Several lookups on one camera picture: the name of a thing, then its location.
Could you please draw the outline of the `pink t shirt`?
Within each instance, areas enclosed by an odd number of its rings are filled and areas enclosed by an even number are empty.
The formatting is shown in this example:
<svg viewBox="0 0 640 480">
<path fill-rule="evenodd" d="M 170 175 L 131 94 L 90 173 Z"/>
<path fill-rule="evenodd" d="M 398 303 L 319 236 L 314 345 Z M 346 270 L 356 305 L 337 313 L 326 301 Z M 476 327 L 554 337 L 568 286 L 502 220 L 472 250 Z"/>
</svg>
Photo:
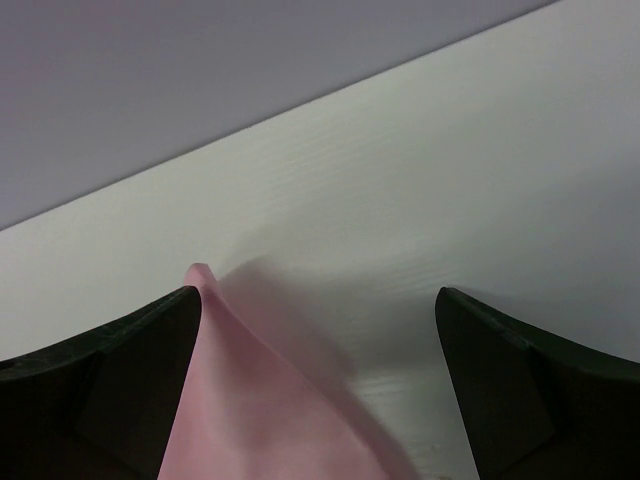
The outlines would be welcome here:
<svg viewBox="0 0 640 480">
<path fill-rule="evenodd" d="M 349 386 L 346 354 L 270 288 L 185 276 L 199 332 L 163 479 L 415 479 L 408 455 Z"/>
</svg>

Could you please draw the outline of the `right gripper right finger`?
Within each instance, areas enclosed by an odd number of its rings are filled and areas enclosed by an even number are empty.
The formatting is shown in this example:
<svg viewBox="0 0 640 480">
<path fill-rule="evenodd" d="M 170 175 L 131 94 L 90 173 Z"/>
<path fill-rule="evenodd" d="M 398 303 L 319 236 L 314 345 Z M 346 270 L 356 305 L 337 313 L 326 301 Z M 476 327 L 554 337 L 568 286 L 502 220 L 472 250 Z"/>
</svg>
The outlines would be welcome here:
<svg viewBox="0 0 640 480">
<path fill-rule="evenodd" d="M 454 288 L 435 321 L 480 478 L 638 478 L 638 364 Z"/>
</svg>

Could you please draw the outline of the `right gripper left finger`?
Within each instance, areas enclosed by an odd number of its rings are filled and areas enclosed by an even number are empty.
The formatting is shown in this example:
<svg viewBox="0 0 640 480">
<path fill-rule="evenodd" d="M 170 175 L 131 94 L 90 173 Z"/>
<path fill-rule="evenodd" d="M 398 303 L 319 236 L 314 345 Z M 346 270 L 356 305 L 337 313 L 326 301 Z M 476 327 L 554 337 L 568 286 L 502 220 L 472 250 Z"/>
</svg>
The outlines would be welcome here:
<svg viewBox="0 0 640 480">
<path fill-rule="evenodd" d="M 181 287 L 2 361 L 2 478 L 157 478 L 200 316 L 198 290 Z"/>
</svg>

